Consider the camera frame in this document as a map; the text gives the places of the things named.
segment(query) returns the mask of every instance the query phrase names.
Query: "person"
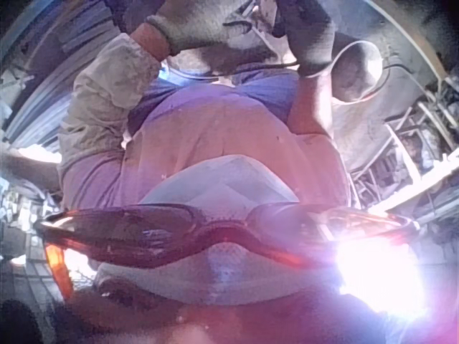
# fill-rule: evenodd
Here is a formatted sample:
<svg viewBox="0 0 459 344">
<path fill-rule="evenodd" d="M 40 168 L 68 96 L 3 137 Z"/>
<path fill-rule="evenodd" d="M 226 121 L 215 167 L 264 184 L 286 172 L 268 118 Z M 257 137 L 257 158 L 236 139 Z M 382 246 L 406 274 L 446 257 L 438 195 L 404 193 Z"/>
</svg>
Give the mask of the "person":
<svg viewBox="0 0 459 344">
<path fill-rule="evenodd" d="M 264 204 L 349 205 L 331 122 L 335 28 L 315 0 L 278 1 L 298 73 L 245 73 L 236 87 L 157 80 L 169 55 L 246 33 L 250 25 L 233 15 L 245 3 L 166 0 L 78 75 L 59 135 L 67 208 L 179 204 L 218 224 L 244 221 Z M 126 128 L 132 140 L 124 150 Z M 287 235 L 280 226 L 279 240 Z M 58 338 L 384 343 L 365 304 L 306 275 L 231 243 L 156 269 L 102 262 L 95 287 L 55 310 Z M 62 334 L 73 323 L 79 335 Z"/>
</svg>

